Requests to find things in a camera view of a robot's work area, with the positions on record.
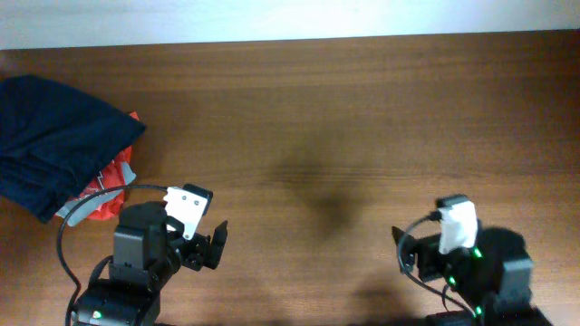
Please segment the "navy blue shorts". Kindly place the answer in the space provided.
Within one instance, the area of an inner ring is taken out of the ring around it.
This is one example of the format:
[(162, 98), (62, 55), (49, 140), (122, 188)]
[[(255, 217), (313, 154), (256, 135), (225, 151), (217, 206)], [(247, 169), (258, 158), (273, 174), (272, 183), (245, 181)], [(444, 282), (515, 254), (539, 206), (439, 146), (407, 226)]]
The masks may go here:
[(1, 83), (1, 194), (46, 223), (145, 129), (57, 81), (8, 78)]

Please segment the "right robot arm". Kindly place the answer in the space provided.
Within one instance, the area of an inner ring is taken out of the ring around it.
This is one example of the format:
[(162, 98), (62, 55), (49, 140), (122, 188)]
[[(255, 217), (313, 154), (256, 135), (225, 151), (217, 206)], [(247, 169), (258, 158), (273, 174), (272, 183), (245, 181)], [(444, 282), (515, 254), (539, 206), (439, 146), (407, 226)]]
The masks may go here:
[(457, 293), (469, 312), (445, 311), (415, 319), (417, 325), (546, 326), (547, 317), (531, 304), (534, 262), (522, 235), (500, 227), (478, 231), (475, 245), (439, 252), (440, 235), (417, 239), (394, 226), (394, 242), (403, 244), (403, 271), (418, 270), (426, 283), (439, 278)]

